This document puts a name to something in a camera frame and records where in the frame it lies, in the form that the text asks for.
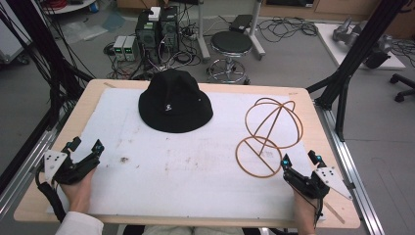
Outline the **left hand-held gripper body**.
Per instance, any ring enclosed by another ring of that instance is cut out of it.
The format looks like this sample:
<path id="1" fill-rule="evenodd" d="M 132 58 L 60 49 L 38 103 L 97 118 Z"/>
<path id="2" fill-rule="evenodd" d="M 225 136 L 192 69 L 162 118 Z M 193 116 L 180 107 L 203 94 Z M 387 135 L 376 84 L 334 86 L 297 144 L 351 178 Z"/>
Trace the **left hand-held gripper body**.
<path id="1" fill-rule="evenodd" d="M 48 150 L 44 154 L 44 175 L 51 186 L 55 182 L 71 185 L 82 180 L 100 163 L 100 154 L 91 153 L 78 163 L 74 163 L 70 154 Z"/>

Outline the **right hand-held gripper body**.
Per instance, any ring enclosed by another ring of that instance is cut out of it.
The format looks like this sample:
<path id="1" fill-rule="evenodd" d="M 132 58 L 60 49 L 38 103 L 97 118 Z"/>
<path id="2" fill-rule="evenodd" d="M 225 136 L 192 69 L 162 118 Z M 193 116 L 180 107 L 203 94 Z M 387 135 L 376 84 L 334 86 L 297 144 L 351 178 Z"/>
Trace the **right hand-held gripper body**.
<path id="1" fill-rule="evenodd" d="M 310 176 L 304 176 L 292 167 L 286 167 L 283 178 L 300 193 L 311 199 L 323 199 L 333 189 L 346 199 L 352 200 L 340 174 L 333 166 L 319 167 Z"/>

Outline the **person's right hand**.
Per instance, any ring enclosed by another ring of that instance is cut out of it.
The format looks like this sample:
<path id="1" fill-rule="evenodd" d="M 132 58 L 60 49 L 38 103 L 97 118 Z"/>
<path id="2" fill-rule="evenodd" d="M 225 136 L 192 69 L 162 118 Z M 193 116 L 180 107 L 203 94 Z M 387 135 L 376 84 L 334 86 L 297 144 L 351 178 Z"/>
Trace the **person's right hand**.
<path id="1" fill-rule="evenodd" d="M 294 218 L 298 227 L 314 227 L 317 200 L 294 191 Z"/>

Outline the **person's left hand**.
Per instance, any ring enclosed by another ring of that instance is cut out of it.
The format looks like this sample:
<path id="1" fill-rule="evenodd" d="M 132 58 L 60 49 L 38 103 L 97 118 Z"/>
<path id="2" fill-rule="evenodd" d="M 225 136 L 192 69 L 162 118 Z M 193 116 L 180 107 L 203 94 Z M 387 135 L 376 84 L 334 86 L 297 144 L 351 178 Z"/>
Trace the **person's left hand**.
<path id="1" fill-rule="evenodd" d="M 82 180 L 75 184 L 61 185 L 61 188 L 69 201 L 70 212 L 88 213 L 90 208 L 92 178 L 95 171 L 96 169 L 92 169 Z"/>

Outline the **black bucket hat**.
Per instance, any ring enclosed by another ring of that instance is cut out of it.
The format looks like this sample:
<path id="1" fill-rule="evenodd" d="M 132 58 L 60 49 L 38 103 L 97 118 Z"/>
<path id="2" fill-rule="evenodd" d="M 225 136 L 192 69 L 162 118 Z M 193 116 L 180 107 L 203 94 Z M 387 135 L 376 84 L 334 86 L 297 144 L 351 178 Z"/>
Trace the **black bucket hat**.
<path id="1" fill-rule="evenodd" d="M 151 128 L 185 133 L 207 124 L 213 117 L 209 97 L 187 71 L 157 72 L 140 95 L 138 111 Z"/>

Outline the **white foam mat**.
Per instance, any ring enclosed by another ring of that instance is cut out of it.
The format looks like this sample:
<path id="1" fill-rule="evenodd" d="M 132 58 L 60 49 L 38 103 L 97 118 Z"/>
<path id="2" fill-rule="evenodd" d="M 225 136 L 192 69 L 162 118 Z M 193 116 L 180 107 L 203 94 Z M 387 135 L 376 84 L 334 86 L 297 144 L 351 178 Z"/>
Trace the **white foam mat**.
<path id="1" fill-rule="evenodd" d="M 235 158 L 248 136 L 244 117 L 258 95 L 211 92 L 213 117 L 187 133 L 154 130 L 138 113 L 138 89 L 106 89 L 72 157 L 100 140 L 90 213 L 180 218 L 289 219 L 293 191 L 280 170 L 269 178 L 243 172 Z M 284 150 L 295 170 L 312 172 L 303 140 Z"/>

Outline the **grey bench power supply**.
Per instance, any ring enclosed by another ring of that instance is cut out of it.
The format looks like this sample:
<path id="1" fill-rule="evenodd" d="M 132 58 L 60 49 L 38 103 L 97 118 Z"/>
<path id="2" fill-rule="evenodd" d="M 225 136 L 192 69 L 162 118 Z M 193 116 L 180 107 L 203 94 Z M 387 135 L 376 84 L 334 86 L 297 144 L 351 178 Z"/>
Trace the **grey bench power supply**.
<path id="1" fill-rule="evenodd" d="M 119 61 L 124 61 L 125 60 L 125 55 L 124 55 L 124 52 L 123 52 L 123 45 L 124 45 L 125 40 L 126 40 L 125 36 L 119 36 L 115 40 L 115 43 L 113 45 L 115 56 Z"/>
<path id="2" fill-rule="evenodd" d="M 135 36 L 127 36 L 124 44 L 123 51 L 126 61 L 133 62 L 138 57 L 138 44 Z"/>

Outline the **clear plastic sheet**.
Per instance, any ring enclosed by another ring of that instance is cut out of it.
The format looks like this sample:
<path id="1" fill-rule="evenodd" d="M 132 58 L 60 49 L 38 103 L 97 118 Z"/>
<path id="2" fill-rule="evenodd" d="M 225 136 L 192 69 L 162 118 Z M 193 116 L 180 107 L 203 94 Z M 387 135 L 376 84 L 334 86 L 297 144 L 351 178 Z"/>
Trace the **clear plastic sheet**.
<path id="1" fill-rule="evenodd" d="M 67 23 L 62 26 L 62 32 L 68 44 L 78 41 L 89 41 L 107 32 L 100 25 L 88 26 L 84 22 Z"/>

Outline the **black computer tower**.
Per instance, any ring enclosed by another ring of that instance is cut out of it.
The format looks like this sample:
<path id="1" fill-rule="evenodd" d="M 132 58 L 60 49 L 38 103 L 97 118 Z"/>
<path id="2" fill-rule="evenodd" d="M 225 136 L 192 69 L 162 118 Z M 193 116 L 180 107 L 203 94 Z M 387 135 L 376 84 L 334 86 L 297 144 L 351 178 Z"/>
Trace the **black computer tower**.
<path id="1" fill-rule="evenodd" d="M 149 11 L 143 11 L 138 16 L 135 34 L 141 53 L 154 64 L 160 62 L 158 48 L 160 45 L 160 23 L 149 20 Z"/>
<path id="2" fill-rule="evenodd" d="M 166 52 L 176 53 L 179 51 L 177 14 L 178 8 L 176 6 L 161 10 L 161 36 Z"/>

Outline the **round black stool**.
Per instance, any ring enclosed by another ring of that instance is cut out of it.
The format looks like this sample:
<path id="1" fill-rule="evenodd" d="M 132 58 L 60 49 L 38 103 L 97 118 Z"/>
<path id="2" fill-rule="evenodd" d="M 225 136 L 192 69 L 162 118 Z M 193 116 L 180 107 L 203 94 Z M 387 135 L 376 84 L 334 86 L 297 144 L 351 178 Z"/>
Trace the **round black stool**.
<path id="1" fill-rule="evenodd" d="M 237 31 L 220 31 L 211 38 L 210 46 L 223 58 L 215 60 L 207 68 L 208 82 L 237 83 L 242 81 L 245 85 L 251 83 L 244 65 L 236 61 L 236 58 L 246 56 L 253 48 L 253 43 L 247 35 Z"/>

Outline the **white metal stand leg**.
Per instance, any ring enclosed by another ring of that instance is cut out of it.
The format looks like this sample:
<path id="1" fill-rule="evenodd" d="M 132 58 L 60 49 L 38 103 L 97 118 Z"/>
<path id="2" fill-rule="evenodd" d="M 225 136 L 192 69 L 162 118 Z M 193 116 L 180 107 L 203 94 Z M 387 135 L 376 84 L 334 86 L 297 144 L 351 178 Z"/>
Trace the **white metal stand leg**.
<path id="1" fill-rule="evenodd" d="M 197 41 L 200 47 L 202 61 L 206 63 L 210 60 L 210 53 L 204 38 L 204 0 L 197 0 L 198 2 L 198 35 Z"/>
<path id="2" fill-rule="evenodd" d="M 257 58 L 259 60 L 261 60 L 266 55 L 263 47 L 261 46 L 260 42 L 258 41 L 256 37 L 257 24 L 258 24 L 259 12 L 260 12 L 262 1 L 263 0 L 254 0 L 253 19 L 252 19 L 251 27 L 249 29 L 249 38 L 253 43 L 253 48 L 255 49 L 257 53 Z"/>

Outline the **round white table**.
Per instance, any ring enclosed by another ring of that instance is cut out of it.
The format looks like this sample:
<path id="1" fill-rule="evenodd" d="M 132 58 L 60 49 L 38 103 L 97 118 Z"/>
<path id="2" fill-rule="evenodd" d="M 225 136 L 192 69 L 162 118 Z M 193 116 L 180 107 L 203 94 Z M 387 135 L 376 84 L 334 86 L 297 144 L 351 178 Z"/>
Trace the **round white table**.
<path id="1" fill-rule="evenodd" d="M 92 13 L 100 10 L 97 0 L 42 0 L 41 9 L 48 15 L 65 14 L 82 9 L 88 9 Z"/>

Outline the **flat black box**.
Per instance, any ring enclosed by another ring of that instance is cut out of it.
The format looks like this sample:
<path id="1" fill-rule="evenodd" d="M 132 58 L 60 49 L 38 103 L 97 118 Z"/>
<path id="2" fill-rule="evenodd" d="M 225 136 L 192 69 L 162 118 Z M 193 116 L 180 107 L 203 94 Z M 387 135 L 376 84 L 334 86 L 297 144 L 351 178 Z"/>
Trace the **flat black box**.
<path id="1" fill-rule="evenodd" d="M 238 15 L 229 25 L 229 29 L 243 33 L 250 26 L 252 19 L 252 15 Z"/>

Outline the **aluminium rail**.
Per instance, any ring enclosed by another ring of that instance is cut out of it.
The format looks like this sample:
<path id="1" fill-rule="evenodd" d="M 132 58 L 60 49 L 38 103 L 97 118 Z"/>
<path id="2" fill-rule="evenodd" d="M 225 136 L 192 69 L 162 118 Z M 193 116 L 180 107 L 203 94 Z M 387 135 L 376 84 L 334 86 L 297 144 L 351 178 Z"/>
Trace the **aluminium rail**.
<path id="1" fill-rule="evenodd" d="M 335 115 L 332 111 L 323 110 L 317 105 L 314 105 L 314 107 L 333 149 L 336 162 L 346 181 L 346 186 L 353 197 L 352 201 L 357 209 L 359 220 L 362 222 L 369 235 L 386 235 L 369 195 L 367 194 L 348 146 L 345 141 L 341 140 L 335 131 Z"/>
<path id="2" fill-rule="evenodd" d="M 0 175 L 0 221 L 35 175 L 43 154 L 53 146 L 68 118 L 69 114 L 61 113 L 51 124 L 47 112 Z"/>

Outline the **black metal frame post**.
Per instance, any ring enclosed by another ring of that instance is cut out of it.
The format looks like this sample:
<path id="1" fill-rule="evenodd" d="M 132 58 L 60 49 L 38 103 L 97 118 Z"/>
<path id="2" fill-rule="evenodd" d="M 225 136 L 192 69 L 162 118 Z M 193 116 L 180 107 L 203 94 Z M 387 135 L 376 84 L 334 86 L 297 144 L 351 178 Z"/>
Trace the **black metal frame post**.
<path id="1" fill-rule="evenodd" d="M 89 71 L 84 72 L 68 61 L 58 47 L 47 18 L 31 0 L 5 0 L 11 11 L 21 23 L 24 34 L 37 50 L 26 44 L 18 33 L 18 26 L 0 9 L 0 20 L 18 39 L 28 56 L 35 62 L 39 72 L 50 87 L 50 110 L 47 117 L 49 125 L 60 122 L 61 111 L 70 113 L 86 88 L 95 78 Z"/>
<path id="2" fill-rule="evenodd" d="M 368 20 L 367 25 L 351 46 L 346 57 L 333 74 L 306 88 L 308 93 L 324 88 L 315 103 L 323 110 L 331 111 L 336 99 L 338 101 L 335 133 L 344 141 L 344 123 L 346 115 L 346 99 L 348 85 L 372 47 L 386 31 L 394 18 L 409 0 L 381 0 L 380 4 Z"/>

